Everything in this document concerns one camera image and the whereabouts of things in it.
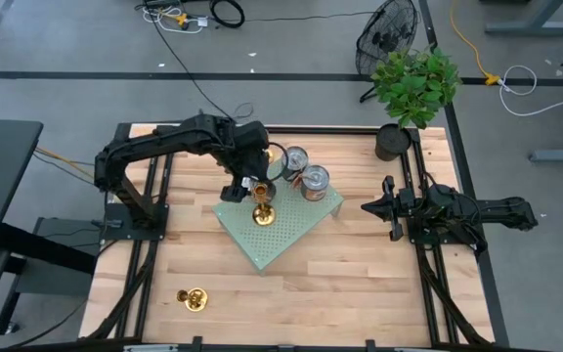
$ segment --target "black plant pot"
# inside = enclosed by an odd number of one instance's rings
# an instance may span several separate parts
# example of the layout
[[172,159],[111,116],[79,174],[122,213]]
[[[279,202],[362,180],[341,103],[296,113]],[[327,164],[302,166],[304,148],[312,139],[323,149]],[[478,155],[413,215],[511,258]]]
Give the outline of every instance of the black plant pot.
[[388,123],[379,129],[375,143],[375,155],[384,161],[392,161],[405,153],[411,144],[410,132]]

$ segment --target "desk leg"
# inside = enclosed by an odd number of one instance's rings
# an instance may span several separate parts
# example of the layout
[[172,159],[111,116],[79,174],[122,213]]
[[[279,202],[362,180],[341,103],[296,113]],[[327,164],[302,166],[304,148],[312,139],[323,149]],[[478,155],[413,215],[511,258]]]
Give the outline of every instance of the desk leg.
[[0,248],[87,274],[95,271],[95,256],[4,223],[0,226]]
[[548,21],[562,4],[563,0],[546,0],[546,4],[529,21],[488,23],[486,33],[563,35],[563,22]]
[[17,284],[19,283],[19,278],[21,277],[21,273],[26,262],[27,260],[25,260],[24,258],[18,258],[14,256],[10,256],[8,258],[8,261],[6,262],[4,270],[7,273],[15,274],[15,280],[12,282],[10,291],[8,291],[8,296],[6,297],[4,305],[1,308],[0,335],[15,331],[14,326],[16,324],[12,323],[11,319],[12,315],[15,313],[15,309],[17,308],[19,297],[21,296],[21,294],[17,292]]

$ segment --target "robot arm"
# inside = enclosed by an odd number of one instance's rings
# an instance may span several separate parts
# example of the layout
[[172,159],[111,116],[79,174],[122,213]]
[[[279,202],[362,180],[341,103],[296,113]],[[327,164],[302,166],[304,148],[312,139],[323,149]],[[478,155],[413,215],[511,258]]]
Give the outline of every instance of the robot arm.
[[381,199],[362,205],[383,221],[392,223],[390,239],[397,241],[403,236],[399,218],[416,220],[427,237],[451,233],[459,242],[476,244],[467,225],[498,223],[510,229],[528,231],[538,225],[531,205],[522,198],[477,200],[458,193],[446,185],[434,184],[416,198],[411,189],[401,189],[395,195],[394,179],[386,176]]
[[144,227],[153,223],[153,206],[125,175],[130,162],[177,152],[211,154],[234,177],[223,188],[221,199],[240,202],[248,194],[243,177],[267,180],[268,133],[259,121],[242,126],[228,118],[200,114],[179,126],[158,126],[152,134],[113,140],[95,157],[95,186],[112,192],[129,208],[132,219]]

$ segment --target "potted plant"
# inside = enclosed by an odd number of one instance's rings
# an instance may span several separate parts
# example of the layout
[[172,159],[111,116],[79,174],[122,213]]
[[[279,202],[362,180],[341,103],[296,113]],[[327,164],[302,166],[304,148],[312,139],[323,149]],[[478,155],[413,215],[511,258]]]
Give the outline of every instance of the potted plant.
[[410,146],[405,127],[412,122],[424,129],[441,107],[452,102],[461,83],[457,66],[439,48],[408,53],[393,52],[388,63],[379,62],[370,77],[380,103],[386,104],[396,124],[386,124],[377,133],[375,152],[382,159],[393,159]]

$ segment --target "white cable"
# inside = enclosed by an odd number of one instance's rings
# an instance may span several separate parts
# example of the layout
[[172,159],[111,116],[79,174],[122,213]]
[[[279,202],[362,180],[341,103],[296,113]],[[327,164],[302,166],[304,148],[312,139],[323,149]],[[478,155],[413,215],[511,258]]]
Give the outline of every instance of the white cable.
[[[175,33],[184,33],[184,34],[197,34],[199,32],[201,32],[203,30],[203,27],[199,27],[198,30],[180,30],[180,29],[173,29],[173,28],[169,28],[164,26],[164,24],[162,23],[162,19],[165,17],[168,17],[169,19],[172,19],[172,16],[180,16],[182,15],[182,9],[178,8],[178,7],[169,7],[168,9],[166,9],[165,11],[149,11],[145,8],[143,8],[143,20],[145,20],[145,22],[148,23],[157,23],[159,24],[159,26],[166,31],[170,31],[170,32],[175,32]],[[196,22],[196,20],[186,20],[186,22]]]
[[[510,71],[512,71],[513,68],[522,68],[522,69],[525,69],[525,70],[527,70],[527,71],[533,76],[533,78],[534,78],[534,86],[532,87],[532,89],[530,89],[530,90],[527,91],[527,92],[516,92],[516,91],[514,91],[513,89],[511,89],[511,88],[509,88],[509,87],[507,86],[507,84],[506,84],[506,82],[507,82],[507,75],[509,74]],[[498,84],[500,85],[500,87],[498,88],[498,96],[500,97],[500,101],[501,101],[501,103],[503,104],[503,107],[504,107],[509,113],[511,113],[511,114],[513,114],[513,115],[521,116],[521,117],[533,116],[533,115],[536,115],[536,114],[545,112],[545,111],[547,111],[547,110],[551,110],[551,109],[554,109],[554,108],[563,106],[563,102],[560,102],[560,103],[553,104],[552,106],[546,107],[546,108],[541,109],[541,110],[532,111],[532,112],[526,112],[526,113],[514,112],[514,111],[512,111],[510,108],[507,107],[507,104],[505,103],[505,100],[503,99],[503,91],[508,92],[508,93],[511,93],[511,94],[513,94],[513,95],[517,95],[517,96],[523,97],[523,96],[527,96],[527,95],[530,95],[530,94],[534,93],[534,90],[536,90],[536,86],[538,85],[538,78],[536,77],[536,74],[535,74],[530,68],[528,68],[528,67],[526,67],[526,66],[517,65],[517,66],[512,66],[512,67],[508,68],[507,71],[505,72],[505,75],[503,76],[503,79],[500,79],[500,80],[498,81]]]

